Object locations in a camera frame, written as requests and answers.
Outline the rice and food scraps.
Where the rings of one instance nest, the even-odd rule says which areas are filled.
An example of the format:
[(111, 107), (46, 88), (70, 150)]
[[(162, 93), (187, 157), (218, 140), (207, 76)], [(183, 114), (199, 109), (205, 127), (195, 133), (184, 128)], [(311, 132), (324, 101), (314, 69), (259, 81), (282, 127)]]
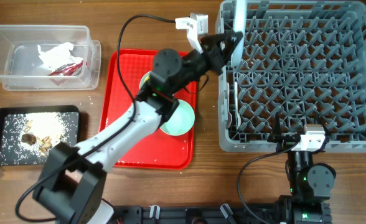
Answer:
[(9, 114), (4, 118), (0, 165), (43, 164), (50, 151), (63, 142), (77, 142), (78, 112)]

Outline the red foil wrapper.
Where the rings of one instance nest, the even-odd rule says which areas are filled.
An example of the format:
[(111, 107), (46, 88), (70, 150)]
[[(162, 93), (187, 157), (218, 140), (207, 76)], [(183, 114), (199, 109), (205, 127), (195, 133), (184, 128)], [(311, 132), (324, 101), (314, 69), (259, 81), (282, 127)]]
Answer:
[(75, 76), (80, 73), (82, 66), (83, 61), (78, 63), (68, 63), (55, 69), (52, 73), (49, 74), (49, 76), (64, 76), (64, 77)]

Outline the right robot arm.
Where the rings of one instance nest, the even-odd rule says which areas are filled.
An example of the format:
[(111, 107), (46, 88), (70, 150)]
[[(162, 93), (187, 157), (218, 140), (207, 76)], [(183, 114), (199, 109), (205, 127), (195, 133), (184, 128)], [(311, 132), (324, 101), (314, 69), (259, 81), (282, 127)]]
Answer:
[(241, 181), (245, 169), (254, 162), (286, 153), (284, 168), (290, 184), (290, 195), (282, 195), (274, 203), (274, 217), (270, 223), (327, 223), (327, 205), (331, 197), (336, 171), (325, 163), (313, 163), (313, 154), (325, 149), (330, 140), (330, 132), (320, 117), (316, 123), (305, 126), (304, 131), (293, 136), (281, 132), (279, 113), (274, 114), (274, 125), (268, 141), (276, 144), (275, 152), (248, 161), (239, 171), (237, 193), (244, 209), (255, 219), (267, 223), (245, 202)]

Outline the light blue plate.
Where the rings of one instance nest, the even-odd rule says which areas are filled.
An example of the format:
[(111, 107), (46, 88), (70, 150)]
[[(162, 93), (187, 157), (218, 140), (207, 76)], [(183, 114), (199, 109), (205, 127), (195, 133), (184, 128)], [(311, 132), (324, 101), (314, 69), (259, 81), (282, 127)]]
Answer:
[(246, 16), (247, 16), (246, 1), (236, 0), (235, 17), (233, 20), (233, 30), (234, 32), (240, 32), (242, 34), (242, 39), (239, 41), (232, 55), (232, 67), (235, 70), (239, 70), (242, 65)]

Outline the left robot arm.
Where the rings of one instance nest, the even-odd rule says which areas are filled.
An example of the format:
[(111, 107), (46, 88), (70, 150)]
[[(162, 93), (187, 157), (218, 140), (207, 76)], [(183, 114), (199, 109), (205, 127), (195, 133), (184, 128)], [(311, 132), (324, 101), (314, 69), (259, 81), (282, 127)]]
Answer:
[(60, 143), (51, 150), (33, 199), (58, 223), (109, 223), (114, 208), (102, 198), (107, 173), (171, 118), (179, 105), (176, 92), (208, 71), (221, 74), (242, 38), (242, 32), (207, 35), (201, 39), (201, 52), (193, 50), (184, 57), (173, 49), (159, 51), (149, 80), (121, 117), (74, 147)]

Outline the green bowl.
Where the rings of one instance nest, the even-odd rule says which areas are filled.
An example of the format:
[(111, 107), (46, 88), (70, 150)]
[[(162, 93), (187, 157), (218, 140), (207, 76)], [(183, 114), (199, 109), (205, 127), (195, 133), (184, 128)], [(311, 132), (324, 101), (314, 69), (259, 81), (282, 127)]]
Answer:
[(170, 136), (181, 136), (191, 130), (195, 122), (194, 109), (184, 100), (179, 100), (179, 106), (161, 130)]

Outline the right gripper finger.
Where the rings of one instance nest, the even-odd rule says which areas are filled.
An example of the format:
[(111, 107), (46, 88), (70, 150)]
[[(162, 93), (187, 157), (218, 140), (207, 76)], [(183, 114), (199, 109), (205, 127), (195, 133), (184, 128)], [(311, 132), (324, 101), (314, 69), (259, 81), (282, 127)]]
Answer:
[(283, 136), (281, 134), (281, 126), (280, 126), (280, 120), (279, 120), (279, 112), (275, 113), (275, 115), (274, 115), (274, 126), (273, 126), (272, 132), (269, 135), (267, 141), (273, 142), (273, 143), (282, 143), (283, 142)]
[(320, 124), (325, 132), (325, 136), (326, 137), (330, 136), (330, 131), (327, 129), (325, 122), (323, 122), (319, 113), (316, 113), (316, 115), (315, 115), (314, 124)]

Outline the white napkin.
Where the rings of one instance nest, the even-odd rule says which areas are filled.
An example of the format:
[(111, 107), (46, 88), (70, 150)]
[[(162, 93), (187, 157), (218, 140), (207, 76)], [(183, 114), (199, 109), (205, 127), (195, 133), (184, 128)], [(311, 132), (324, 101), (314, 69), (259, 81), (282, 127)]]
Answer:
[(73, 48), (74, 45), (70, 42), (57, 45), (47, 51), (44, 51), (41, 45), (37, 46), (39, 58), (41, 59), (43, 66), (52, 72), (65, 65), (75, 65), (83, 62), (81, 57), (72, 55)]

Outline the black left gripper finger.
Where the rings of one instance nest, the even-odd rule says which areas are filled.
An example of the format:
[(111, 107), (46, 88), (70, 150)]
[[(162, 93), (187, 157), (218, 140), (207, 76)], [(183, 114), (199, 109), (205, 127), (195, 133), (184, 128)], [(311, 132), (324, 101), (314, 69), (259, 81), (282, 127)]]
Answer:
[(205, 37), (200, 39), (200, 45), (202, 47), (212, 47), (214, 45), (218, 45), (223, 42), (224, 44), (236, 47), (242, 38), (243, 38), (243, 32), (241, 31), (206, 35)]
[(216, 59), (215, 59), (215, 73), (217, 75), (222, 74), (222, 68), (230, 60), (236, 47), (233, 47), (228, 44), (224, 44), (223, 42), (221, 44), (216, 45), (217, 51), (216, 51)]

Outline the light blue bowl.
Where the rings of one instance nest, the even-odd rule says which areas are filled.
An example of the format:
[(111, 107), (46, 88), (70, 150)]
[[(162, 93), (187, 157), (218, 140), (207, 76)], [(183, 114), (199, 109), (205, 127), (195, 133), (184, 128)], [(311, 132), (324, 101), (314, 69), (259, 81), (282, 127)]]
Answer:
[(150, 78), (151, 71), (147, 72), (140, 80), (139, 89), (142, 90)]

